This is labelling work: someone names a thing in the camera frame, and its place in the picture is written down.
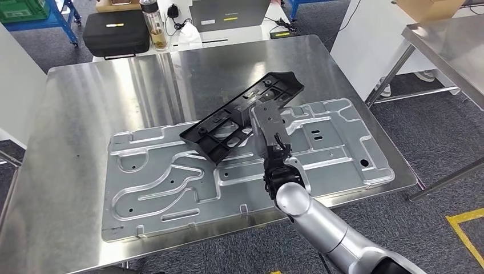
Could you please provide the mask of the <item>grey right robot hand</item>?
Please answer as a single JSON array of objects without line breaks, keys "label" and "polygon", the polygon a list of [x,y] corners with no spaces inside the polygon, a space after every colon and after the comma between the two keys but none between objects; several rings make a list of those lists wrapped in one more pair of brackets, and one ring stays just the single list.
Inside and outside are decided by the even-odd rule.
[{"label": "grey right robot hand", "polygon": [[259,131],[253,129],[253,137],[254,137],[254,146],[255,150],[260,158],[265,159],[267,156],[267,143],[265,140],[264,134]]}]

